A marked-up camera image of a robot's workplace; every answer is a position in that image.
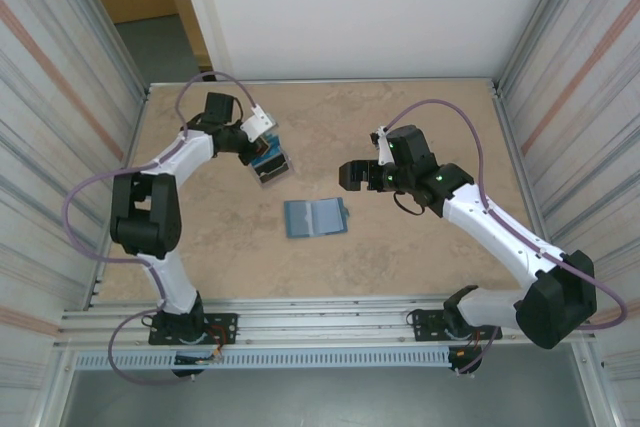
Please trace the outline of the black credit card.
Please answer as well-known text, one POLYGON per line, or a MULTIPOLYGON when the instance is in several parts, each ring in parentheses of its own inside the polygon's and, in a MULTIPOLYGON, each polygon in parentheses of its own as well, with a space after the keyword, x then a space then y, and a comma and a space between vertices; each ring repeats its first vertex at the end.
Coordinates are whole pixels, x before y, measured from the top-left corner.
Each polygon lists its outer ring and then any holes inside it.
POLYGON ((265 176, 274 172, 280 172, 288 169, 288 162, 283 155, 269 158, 254 167, 259 176, 265 176))

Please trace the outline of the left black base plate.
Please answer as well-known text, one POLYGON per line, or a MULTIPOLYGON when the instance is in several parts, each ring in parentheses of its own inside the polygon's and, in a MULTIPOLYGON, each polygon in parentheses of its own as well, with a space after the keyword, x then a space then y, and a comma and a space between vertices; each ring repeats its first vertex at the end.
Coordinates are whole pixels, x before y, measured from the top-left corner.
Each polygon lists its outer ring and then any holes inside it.
POLYGON ((235 343, 238 315, 204 313, 174 315, 160 312, 151 318, 148 343, 154 346, 224 346, 235 343))

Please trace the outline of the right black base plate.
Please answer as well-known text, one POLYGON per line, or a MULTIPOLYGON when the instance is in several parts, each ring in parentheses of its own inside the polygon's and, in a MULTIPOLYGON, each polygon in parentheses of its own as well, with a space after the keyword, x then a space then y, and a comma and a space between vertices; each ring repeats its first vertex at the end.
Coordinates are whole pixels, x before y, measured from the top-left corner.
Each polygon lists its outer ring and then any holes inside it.
POLYGON ((495 327, 472 327, 464 321, 451 319, 442 309, 414 309, 405 317, 417 342, 489 340, 495 327))

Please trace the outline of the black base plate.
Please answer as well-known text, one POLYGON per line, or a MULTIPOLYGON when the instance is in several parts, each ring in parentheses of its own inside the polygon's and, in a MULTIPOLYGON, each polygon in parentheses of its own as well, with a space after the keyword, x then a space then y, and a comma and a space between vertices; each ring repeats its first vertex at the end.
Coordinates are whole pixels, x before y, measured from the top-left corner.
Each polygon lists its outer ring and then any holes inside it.
POLYGON ((442 309, 414 309, 405 317, 417 342, 489 340, 495 327, 472 327, 464 321, 451 319, 442 309))
POLYGON ((238 315, 204 313, 174 315, 160 312, 151 318, 148 343, 154 346, 224 346, 235 343, 238 315))

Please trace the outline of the wide aluminium extrusion rail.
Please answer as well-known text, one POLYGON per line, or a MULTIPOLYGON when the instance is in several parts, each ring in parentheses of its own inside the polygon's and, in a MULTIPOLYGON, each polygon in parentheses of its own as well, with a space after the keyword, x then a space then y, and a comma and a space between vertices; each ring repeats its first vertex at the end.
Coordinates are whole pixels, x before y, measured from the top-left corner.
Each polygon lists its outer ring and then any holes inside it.
MULTIPOLYGON (((207 313, 238 315, 234 347, 306 348, 413 344, 406 316, 414 309, 437 309, 443 296, 309 297, 209 299, 207 313)), ((62 315, 56 348, 103 350, 125 318, 155 306, 153 301, 95 301, 84 311, 62 315)))

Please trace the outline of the blue card holder wallet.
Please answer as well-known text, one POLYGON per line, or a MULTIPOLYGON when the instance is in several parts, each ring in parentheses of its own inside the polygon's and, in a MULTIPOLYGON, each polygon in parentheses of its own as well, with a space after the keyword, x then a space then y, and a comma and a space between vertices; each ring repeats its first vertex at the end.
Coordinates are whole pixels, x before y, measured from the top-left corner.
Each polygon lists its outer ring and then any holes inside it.
POLYGON ((346 233, 348 216, 349 211, 341 197, 284 202, 285 229, 289 239, 346 233))

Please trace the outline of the stack of teal cards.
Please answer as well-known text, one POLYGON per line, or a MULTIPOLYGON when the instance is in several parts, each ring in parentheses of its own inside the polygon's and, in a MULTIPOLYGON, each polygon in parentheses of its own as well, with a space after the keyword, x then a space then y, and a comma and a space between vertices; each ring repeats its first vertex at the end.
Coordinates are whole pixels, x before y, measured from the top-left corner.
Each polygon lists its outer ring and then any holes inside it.
POLYGON ((251 170, 252 170, 252 172, 254 174, 254 177, 256 178, 257 182, 259 183, 259 185, 261 187, 266 187, 268 185, 273 184, 274 182, 276 182, 277 180, 279 180, 279 179, 283 178, 284 176, 288 175, 292 171, 292 167, 291 167, 291 164, 290 164, 289 156, 286 153, 286 151, 283 149, 283 147, 281 145, 281 142, 280 142, 280 148, 281 148, 281 155, 283 155, 286 158, 287 162, 288 162, 288 169, 287 170, 283 170, 283 171, 280 171, 280 172, 274 172, 272 174, 268 174, 268 175, 265 175, 265 176, 259 176, 256 173, 256 171, 254 170, 254 167, 256 165, 252 165, 251 163, 249 164, 249 167, 251 168, 251 170))

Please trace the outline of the thin aluminium table rail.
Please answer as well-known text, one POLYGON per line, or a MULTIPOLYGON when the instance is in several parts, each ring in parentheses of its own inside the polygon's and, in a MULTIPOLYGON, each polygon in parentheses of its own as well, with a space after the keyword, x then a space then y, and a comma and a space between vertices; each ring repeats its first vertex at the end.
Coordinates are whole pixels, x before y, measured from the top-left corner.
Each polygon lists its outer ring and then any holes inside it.
MULTIPOLYGON (((489 77, 413 77, 413 78, 344 78, 344 79, 292 79, 292 80, 241 80, 244 86, 257 85, 313 85, 313 84, 352 84, 352 83, 398 83, 398 82, 482 82, 489 87, 495 85, 495 80, 489 77)), ((153 82, 148 89, 159 87, 182 87, 179 82, 153 82)))

